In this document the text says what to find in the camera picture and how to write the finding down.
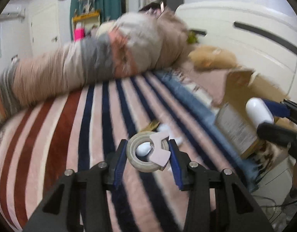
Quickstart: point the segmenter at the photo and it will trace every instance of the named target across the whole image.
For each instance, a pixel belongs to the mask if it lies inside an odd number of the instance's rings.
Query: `door handle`
[[[52,42],[57,42],[57,41],[58,41],[58,37],[57,36],[52,39]]]

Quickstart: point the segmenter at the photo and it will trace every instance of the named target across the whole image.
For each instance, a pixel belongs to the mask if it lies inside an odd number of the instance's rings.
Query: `air conditioner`
[[[22,11],[21,5],[8,4],[3,12],[0,14],[0,21],[19,18],[24,20],[25,18],[25,9]]]

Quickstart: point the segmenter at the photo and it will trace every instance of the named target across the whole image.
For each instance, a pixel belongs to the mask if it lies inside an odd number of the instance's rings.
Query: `navy blue stripe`
[[[115,152],[110,113],[109,82],[104,82],[102,86],[102,139],[103,153],[106,158],[109,153]],[[134,221],[124,185],[121,184],[117,190],[113,190],[111,193],[120,229],[123,232],[140,232]]]
[[[95,86],[91,85],[87,92],[86,104],[81,123],[80,137],[78,141],[78,172],[89,170],[89,126],[92,116],[92,101]]]
[[[78,172],[89,170],[89,126],[92,116],[92,101],[95,86],[90,86],[86,96],[86,104],[81,123],[80,136],[78,141]],[[80,211],[83,224],[86,224],[86,191],[80,190]]]
[[[126,101],[124,90],[122,88],[122,81],[120,79],[116,80],[117,91],[121,103],[121,109],[123,113],[123,118],[128,131],[128,136],[131,138],[137,133],[135,124],[132,120],[129,107]],[[154,176],[152,173],[139,172],[142,184],[147,193],[147,196],[152,204],[155,215],[160,222],[160,226],[165,232],[179,232],[180,229],[176,224],[174,217],[168,208],[168,205],[161,193],[160,188],[157,186]]]
[[[176,93],[175,90],[168,85],[168,83],[166,83],[163,79],[161,79],[159,75],[156,75],[156,73],[153,73],[153,74],[169,90],[172,96],[185,108],[185,110],[197,121],[197,123],[203,128],[203,130],[210,136],[211,140],[219,148],[219,150],[222,152],[224,157],[228,160],[230,165],[235,169],[241,181],[246,185],[247,181],[242,169],[238,166],[235,159],[225,150],[223,144],[216,138],[216,136],[211,130],[211,127],[208,126],[201,118],[199,118],[199,116],[194,112],[194,110],[182,100],[180,95]]]
[[[152,109],[149,107],[146,98],[144,97],[144,95],[141,92],[139,86],[137,85],[137,82],[135,81],[135,78],[134,77],[131,77],[130,80],[131,80],[131,82],[133,84],[133,87],[135,88],[135,90],[136,90],[136,92],[137,92],[137,94],[139,96],[139,99],[140,99],[140,101],[141,101],[141,103],[142,103],[142,105],[143,105],[143,107],[144,107],[144,109],[145,109],[145,111],[146,111],[146,113],[147,113],[150,121],[156,120],[157,117],[154,114],[154,112],[152,111]]]
[[[171,109],[171,107],[167,104],[167,102],[162,98],[162,96],[159,94],[159,92],[156,90],[156,88],[151,84],[151,82],[148,80],[146,75],[143,75],[146,83],[152,88],[154,93],[156,94],[157,98],[159,99],[160,103],[166,108],[166,110],[169,112],[171,117],[176,122],[177,126],[182,130],[182,132],[185,134],[186,138],[190,142],[190,144],[195,148],[199,156],[202,158],[205,165],[208,166],[211,170],[217,170],[214,163],[211,161],[209,156],[204,152],[203,148],[200,146],[200,144],[196,141],[194,136],[189,132],[188,128],[182,123],[182,121],[178,118],[178,116],[174,113],[174,111]]]

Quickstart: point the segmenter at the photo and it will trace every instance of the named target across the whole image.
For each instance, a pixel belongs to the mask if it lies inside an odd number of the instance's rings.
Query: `white plastic piece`
[[[166,125],[166,124],[160,124],[157,128],[158,132],[163,132],[163,131],[167,131],[169,132],[169,139],[174,139],[175,143],[177,144],[177,146],[179,147],[180,145],[182,145],[183,143],[183,138],[182,137],[174,137],[174,134],[171,131],[171,128]]]
[[[145,142],[137,147],[137,150],[135,151],[135,153],[137,156],[144,157],[148,155],[151,150],[152,150],[152,147],[150,142]]]
[[[246,112],[255,128],[261,123],[274,123],[274,118],[266,104],[260,98],[251,98],[246,103]]]
[[[180,145],[182,145],[182,143],[183,143],[183,138],[182,137],[174,138],[174,140],[175,140],[175,143],[177,144],[178,147]]]
[[[78,22],[75,26],[76,29],[80,29],[82,28],[82,23],[81,22]]]

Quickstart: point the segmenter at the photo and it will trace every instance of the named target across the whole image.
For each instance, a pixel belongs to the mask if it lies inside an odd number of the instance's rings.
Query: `stuffed animal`
[[[225,49],[201,45],[189,54],[195,69],[231,69],[237,67],[235,55]]]

